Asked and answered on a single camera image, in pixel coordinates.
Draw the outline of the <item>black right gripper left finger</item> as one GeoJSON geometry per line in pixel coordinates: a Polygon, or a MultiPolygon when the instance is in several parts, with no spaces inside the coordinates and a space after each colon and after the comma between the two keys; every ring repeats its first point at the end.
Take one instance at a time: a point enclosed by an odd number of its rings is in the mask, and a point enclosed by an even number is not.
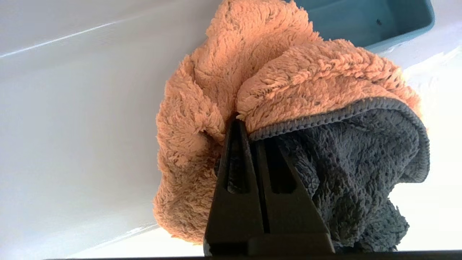
{"type": "Polygon", "coordinates": [[[204,235],[204,255],[264,256],[264,234],[249,139],[244,122],[235,118],[225,137],[204,235]]]}

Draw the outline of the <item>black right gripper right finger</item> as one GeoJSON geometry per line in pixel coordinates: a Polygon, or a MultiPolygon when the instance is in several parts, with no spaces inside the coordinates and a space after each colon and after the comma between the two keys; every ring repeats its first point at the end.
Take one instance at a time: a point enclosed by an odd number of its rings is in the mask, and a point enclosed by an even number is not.
{"type": "Polygon", "coordinates": [[[295,166],[276,141],[258,140],[252,149],[265,232],[329,236],[295,166]]]}

